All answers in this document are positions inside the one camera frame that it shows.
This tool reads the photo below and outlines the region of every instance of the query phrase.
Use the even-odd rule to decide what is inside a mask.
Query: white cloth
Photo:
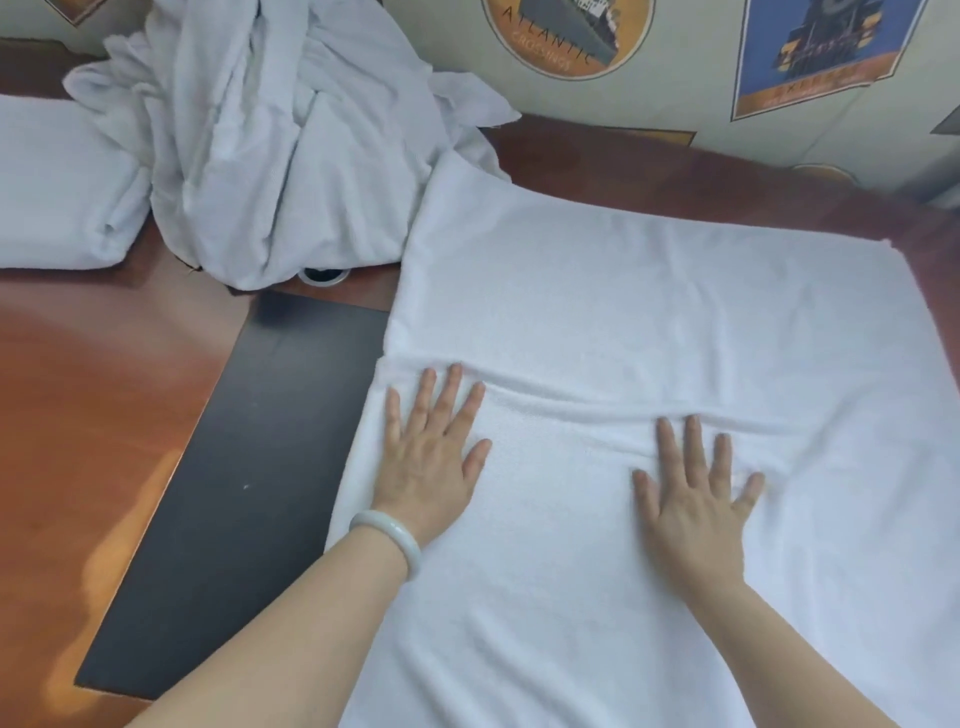
[[[691,412],[732,433],[735,489],[767,473],[748,582],[900,725],[960,725],[960,398],[888,244],[573,204],[450,155],[384,351],[328,546],[370,502],[388,385],[409,408],[464,362],[494,445],[345,728],[753,725],[637,540],[630,471]]]
[[[72,101],[0,96],[0,268],[104,268],[150,211],[137,160]]]
[[[170,249],[241,289],[399,260],[440,154],[502,174],[476,127],[519,116],[375,0],[157,0],[105,45],[64,85],[152,169]]]

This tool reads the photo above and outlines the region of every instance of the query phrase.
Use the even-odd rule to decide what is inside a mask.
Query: bracelet
[[[368,525],[390,537],[407,560],[407,581],[411,581],[420,571],[420,546],[417,539],[410,535],[410,531],[403,527],[397,519],[391,518],[380,511],[360,511],[350,521],[352,531],[358,525]]]

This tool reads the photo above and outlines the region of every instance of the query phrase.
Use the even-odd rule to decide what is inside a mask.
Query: white towel
[[[767,473],[748,582],[901,725],[960,725],[960,398],[888,244],[578,205],[445,157],[328,545],[370,502],[386,387],[409,407],[451,361],[488,384],[492,455],[345,728],[752,725],[637,538],[630,471],[691,412],[732,433],[735,488]]]
[[[150,179],[72,101],[0,96],[0,268],[104,268],[150,211]]]
[[[105,45],[65,87],[152,168],[170,249],[242,289],[399,260],[440,154],[499,173],[476,126],[519,116],[375,0],[157,0]]]

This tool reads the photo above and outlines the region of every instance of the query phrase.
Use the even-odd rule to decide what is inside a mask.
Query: wooden table
[[[0,45],[0,67],[27,69],[0,74],[0,92],[52,93],[50,74],[63,63],[32,48],[25,66],[21,52],[28,51]],[[907,255],[960,375],[960,219],[949,213],[564,122],[525,118],[491,138],[516,183],[557,197],[891,239]],[[354,271],[335,288],[280,287],[388,310],[397,275],[385,266]],[[178,262],[152,222],[113,269],[0,272],[3,725],[114,728],[143,709],[77,689],[73,676],[250,300]]]

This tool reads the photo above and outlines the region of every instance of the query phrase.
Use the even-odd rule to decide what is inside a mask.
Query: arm
[[[634,473],[644,543],[723,656],[758,728],[896,728],[743,580],[743,526],[763,490],[751,475],[731,501],[732,445],[720,435],[708,470],[700,422],[684,452],[657,422],[662,493]]]
[[[403,523],[421,547],[463,513],[491,448],[484,440],[462,459],[484,389],[474,385],[453,417],[461,376],[459,366],[450,368],[431,408],[437,376],[424,372],[406,427],[399,395],[387,395],[373,508]],[[133,726],[336,726],[406,577],[406,560],[390,538],[355,528]]]

